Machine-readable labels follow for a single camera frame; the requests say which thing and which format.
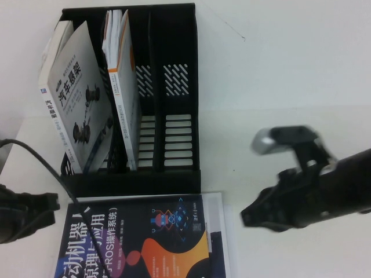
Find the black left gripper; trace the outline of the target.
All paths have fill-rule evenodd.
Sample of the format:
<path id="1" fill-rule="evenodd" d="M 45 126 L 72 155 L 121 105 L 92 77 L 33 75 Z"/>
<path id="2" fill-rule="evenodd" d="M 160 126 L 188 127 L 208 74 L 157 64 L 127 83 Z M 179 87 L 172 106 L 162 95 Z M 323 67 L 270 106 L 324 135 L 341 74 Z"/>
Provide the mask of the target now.
<path id="1" fill-rule="evenodd" d="M 28 219 L 30 204 L 34 210 L 42 212 L 32 214 Z M 59 209 L 59 196 L 56 193 L 15 193 L 1 184 L 1 244 L 30 236 L 31 229 L 54 225 L 56 221 L 53 211 Z"/>

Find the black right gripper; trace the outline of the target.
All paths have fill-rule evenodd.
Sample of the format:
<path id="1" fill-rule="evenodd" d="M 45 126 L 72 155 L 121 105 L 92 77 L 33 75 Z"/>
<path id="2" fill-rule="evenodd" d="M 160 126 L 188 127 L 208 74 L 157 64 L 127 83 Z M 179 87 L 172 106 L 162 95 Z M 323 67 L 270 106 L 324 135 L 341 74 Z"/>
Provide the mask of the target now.
<path id="1" fill-rule="evenodd" d="M 312 168 L 306 174 L 296 169 L 280 172 L 277 185 L 263 189 L 240 212 L 244 226 L 284 232 L 328 220 L 328 179 L 329 173 L 321 174 Z M 269 208 L 264 207 L 267 199 Z"/>

